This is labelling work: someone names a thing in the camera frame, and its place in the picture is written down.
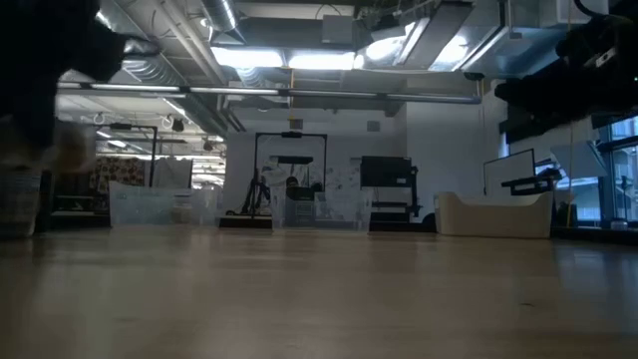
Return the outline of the white cloth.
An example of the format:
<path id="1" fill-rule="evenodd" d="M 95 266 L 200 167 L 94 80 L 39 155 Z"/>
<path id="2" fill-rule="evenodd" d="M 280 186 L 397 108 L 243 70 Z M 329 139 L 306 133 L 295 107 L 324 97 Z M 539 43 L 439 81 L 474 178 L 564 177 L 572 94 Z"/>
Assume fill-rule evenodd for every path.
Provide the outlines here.
<path id="1" fill-rule="evenodd" d="M 190 188 L 191 174 L 191 160 L 159 159 L 155 162 L 151 186 L 159 188 Z"/>

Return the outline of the white whiteboard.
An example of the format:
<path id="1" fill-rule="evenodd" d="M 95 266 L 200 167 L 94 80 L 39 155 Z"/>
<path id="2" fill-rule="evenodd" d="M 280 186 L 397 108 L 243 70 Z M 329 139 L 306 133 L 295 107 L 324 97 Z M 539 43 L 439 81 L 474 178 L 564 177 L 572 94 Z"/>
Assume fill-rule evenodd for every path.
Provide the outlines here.
<path id="1" fill-rule="evenodd" d="M 510 189 L 502 184 L 535 175 L 534 149 L 514 153 L 483 164 L 483 194 L 488 197 L 509 196 Z"/>

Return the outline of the patterned cloth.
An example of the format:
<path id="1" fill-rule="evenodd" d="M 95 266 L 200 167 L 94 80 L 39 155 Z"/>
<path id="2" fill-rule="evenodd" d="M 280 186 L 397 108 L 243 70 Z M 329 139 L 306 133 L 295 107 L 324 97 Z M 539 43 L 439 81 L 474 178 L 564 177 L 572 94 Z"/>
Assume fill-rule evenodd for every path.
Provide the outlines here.
<path id="1" fill-rule="evenodd" d="M 89 179 L 89 188 L 105 194 L 109 192 L 109 183 L 111 181 L 126 185 L 144 185 L 144 162 L 134 158 L 97 158 Z"/>

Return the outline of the black background gantry frame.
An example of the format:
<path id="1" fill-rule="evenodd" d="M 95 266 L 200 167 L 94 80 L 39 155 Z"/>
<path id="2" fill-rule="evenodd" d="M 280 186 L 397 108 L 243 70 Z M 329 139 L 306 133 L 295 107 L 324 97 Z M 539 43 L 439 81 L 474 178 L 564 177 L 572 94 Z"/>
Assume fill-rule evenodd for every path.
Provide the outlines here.
<path id="1" fill-rule="evenodd" d="M 254 176 L 255 173 L 259 173 L 260 175 L 263 176 L 262 170 L 258 167 L 258 164 L 257 164 L 258 152 L 259 152 L 259 140 L 260 140 L 261 137 L 269 137 L 269 138 L 276 137 L 276 138 L 281 138 L 281 139 L 292 139 L 292 140 L 298 140 L 298 139 L 302 139 L 302 138 L 318 138 L 318 139 L 321 139 L 323 141 L 323 168 L 322 168 L 323 173 L 322 173 L 321 181 L 319 182 L 319 184 L 320 184 L 319 190 L 320 191 L 324 191 L 325 190 L 326 178 L 327 178 L 327 145 L 328 145 L 328 136 L 327 135 L 304 134 L 304 133 L 295 132 L 295 131 L 288 131 L 288 132 L 281 132 L 281 133 L 263 133 L 263 132 L 256 133 L 255 136 L 254 136 L 253 176 Z M 312 187 L 311 175 L 310 175 L 310 165 L 314 162 L 314 158 L 313 157 L 285 155 L 283 157 L 276 156 L 275 160 L 276 160 L 276 163 L 278 165 L 290 165 L 290 171 L 289 171 L 289 176 L 288 177 L 295 177 L 295 175 L 294 175 L 295 167 L 296 166 L 302 166 L 306 170 L 305 187 Z M 283 188 L 284 189 L 287 189 L 285 187 L 286 179 L 283 182 Z"/>
<path id="2" fill-rule="evenodd" d="M 151 167 L 150 167 L 150 177 L 149 177 L 149 187 L 153 187 L 153 181 L 155 176 L 156 169 L 156 154 L 157 154 L 157 144 L 159 139 L 159 129 L 156 126 L 144 126 L 144 125 L 131 125 L 125 123 L 113 123 L 109 124 L 108 128 L 115 131 L 128 131 L 131 132 L 133 129 L 137 130 L 150 130 L 153 132 L 152 137 L 152 152 L 151 152 Z"/>

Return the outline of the clear plastic bin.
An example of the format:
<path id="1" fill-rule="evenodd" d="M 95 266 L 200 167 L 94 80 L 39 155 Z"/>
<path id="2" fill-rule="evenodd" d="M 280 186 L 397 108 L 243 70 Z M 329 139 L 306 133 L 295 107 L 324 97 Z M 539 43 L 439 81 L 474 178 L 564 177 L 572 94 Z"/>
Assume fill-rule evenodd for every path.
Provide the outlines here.
<path id="1" fill-rule="evenodd" d="M 284 188 L 272 190 L 270 204 L 274 229 L 319 229 L 367 232 L 370 227 L 372 195 L 364 190 L 318 191 L 315 199 L 316 215 L 313 226 L 285 225 Z"/>
<path id="2" fill-rule="evenodd" d="M 124 225 L 170 225 L 176 194 L 189 194 L 191 225 L 215 226 L 220 213 L 218 189 L 159 188 L 109 183 L 109 214 L 112 227 Z"/>

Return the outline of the window frame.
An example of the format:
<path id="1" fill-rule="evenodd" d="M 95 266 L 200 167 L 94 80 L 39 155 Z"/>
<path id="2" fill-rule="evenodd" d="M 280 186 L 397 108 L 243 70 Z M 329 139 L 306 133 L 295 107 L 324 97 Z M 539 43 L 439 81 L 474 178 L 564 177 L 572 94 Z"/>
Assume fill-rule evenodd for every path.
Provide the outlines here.
<path id="1" fill-rule="evenodd" d="M 592 124 L 605 169 L 599 179 L 602 220 L 638 225 L 638 114 L 598 116 Z"/>

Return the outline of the rectangular metal ceiling duct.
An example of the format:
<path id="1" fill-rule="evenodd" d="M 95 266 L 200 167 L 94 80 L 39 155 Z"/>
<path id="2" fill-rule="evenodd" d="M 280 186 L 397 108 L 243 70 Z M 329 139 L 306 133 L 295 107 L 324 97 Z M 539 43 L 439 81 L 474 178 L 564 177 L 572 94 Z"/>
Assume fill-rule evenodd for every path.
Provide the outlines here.
<path id="1" fill-rule="evenodd" d="M 565 27 L 553 0 L 416 0 L 393 13 L 399 25 L 372 33 L 356 70 L 530 74 L 556 59 Z"/>

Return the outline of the bright ceiling light panel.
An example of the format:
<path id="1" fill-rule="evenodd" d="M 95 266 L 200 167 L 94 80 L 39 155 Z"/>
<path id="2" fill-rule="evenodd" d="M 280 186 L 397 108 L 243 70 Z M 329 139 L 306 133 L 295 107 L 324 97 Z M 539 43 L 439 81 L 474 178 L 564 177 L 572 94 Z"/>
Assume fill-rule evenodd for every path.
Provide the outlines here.
<path id="1" fill-rule="evenodd" d="M 279 52 L 274 50 L 245 50 L 211 47 L 217 63 L 232 68 L 279 68 L 284 61 Z"/>
<path id="2" fill-rule="evenodd" d="M 299 54 L 289 60 L 288 67 L 300 70 L 350 71 L 353 69 L 354 61 L 355 54 L 353 52 Z"/>

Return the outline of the beige-lidded cylindrical spice tube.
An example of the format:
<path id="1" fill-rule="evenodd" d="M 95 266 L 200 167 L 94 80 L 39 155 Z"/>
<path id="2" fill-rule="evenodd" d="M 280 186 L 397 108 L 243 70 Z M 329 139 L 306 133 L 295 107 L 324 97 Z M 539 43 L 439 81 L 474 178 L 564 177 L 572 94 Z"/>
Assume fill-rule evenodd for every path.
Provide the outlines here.
<path id="1" fill-rule="evenodd" d="M 0 239 L 34 233 L 40 205 L 41 173 L 0 167 Z"/>

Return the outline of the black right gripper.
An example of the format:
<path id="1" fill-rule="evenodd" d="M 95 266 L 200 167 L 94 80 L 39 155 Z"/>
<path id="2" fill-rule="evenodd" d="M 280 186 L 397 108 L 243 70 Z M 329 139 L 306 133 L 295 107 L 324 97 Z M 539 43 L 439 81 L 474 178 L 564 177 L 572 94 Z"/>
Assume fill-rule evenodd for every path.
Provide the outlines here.
<path id="1" fill-rule="evenodd" d="M 505 80 L 495 86 L 494 95 L 535 117 L 576 119 L 610 108 L 607 101 L 612 81 L 613 72 L 605 68 L 569 70 L 554 62 L 531 75 Z"/>

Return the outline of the black background shelf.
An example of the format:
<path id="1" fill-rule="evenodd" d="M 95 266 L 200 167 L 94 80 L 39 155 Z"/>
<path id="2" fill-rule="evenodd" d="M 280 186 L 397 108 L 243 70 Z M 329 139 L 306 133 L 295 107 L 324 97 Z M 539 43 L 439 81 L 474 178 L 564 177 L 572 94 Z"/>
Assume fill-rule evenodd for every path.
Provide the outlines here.
<path id="1" fill-rule="evenodd" d="M 513 196 L 532 195 L 553 191 L 561 179 L 560 170 L 546 169 L 533 177 L 504 181 L 501 186 L 508 188 Z"/>

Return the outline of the white plastic bin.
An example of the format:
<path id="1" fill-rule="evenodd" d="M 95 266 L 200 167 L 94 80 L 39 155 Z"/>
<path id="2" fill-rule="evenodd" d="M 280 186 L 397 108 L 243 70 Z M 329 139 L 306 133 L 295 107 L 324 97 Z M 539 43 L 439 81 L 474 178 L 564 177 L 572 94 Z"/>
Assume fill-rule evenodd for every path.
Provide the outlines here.
<path id="1" fill-rule="evenodd" d="M 502 197 L 434 197 L 436 226 L 447 236 L 549 238 L 553 193 Z"/>

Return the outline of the silver spiral ventilation duct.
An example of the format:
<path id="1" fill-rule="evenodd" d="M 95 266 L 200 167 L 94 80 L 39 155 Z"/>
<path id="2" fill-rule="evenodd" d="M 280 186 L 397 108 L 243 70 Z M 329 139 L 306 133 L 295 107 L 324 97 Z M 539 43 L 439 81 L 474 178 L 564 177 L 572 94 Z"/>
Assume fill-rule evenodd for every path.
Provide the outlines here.
<path id="1" fill-rule="evenodd" d="M 185 88 L 187 80 L 168 62 L 160 46 L 144 36 L 126 34 L 127 45 L 122 70 L 137 80 L 139 85 Z M 240 127 L 229 113 L 216 107 L 219 96 L 209 98 L 193 93 L 162 95 L 171 105 L 184 111 L 183 116 L 193 120 L 203 131 L 225 136 L 229 130 Z"/>

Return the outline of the dark rectangular spice box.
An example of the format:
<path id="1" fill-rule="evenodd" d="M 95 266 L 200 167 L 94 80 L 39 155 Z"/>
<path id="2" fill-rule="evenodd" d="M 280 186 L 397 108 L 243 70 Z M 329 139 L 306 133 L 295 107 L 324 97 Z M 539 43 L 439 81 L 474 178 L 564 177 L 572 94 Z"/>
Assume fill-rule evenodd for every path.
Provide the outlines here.
<path id="1" fill-rule="evenodd" d="M 291 186 L 285 192 L 285 225 L 308 227 L 315 223 L 315 199 L 318 191 L 312 187 Z"/>

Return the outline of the grey horizontal ceiling pipe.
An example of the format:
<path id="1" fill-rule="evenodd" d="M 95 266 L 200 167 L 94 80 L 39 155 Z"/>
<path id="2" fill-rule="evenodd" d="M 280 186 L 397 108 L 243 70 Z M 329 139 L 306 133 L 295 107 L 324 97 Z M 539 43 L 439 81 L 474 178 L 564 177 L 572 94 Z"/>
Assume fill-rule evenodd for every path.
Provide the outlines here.
<path id="1" fill-rule="evenodd" d="M 482 97 L 477 96 L 454 96 L 454 95 L 431 95 L 431 94 L 398 94 L 398 93 L 375 93 L 375 92 L 352 92 L 334 90 L 308 90 L 300 88 L 277 89 L 277 88 L 244 88 L 244 87 L 193 87 L 193 86 L 162 86 L 162 85 L 134 85 L 134 84 L 99 84 L 83 82 L 60 82 L 60 90 L 74 90 L 82 92 L 102 91 L 142 94 L 150 93 L 154 95 L 188 95 L 188 94 L 209 94 L 209 95 L 237 95 L 237 96 L 261 96 L 261 97 L 286 97 L 286 98 L 343 98 L 366 101 L 384 102 L 410 102 L 410 103 L 440 103 L 440 104 L 460 104 L 477 105 L 481 103 Z"/>

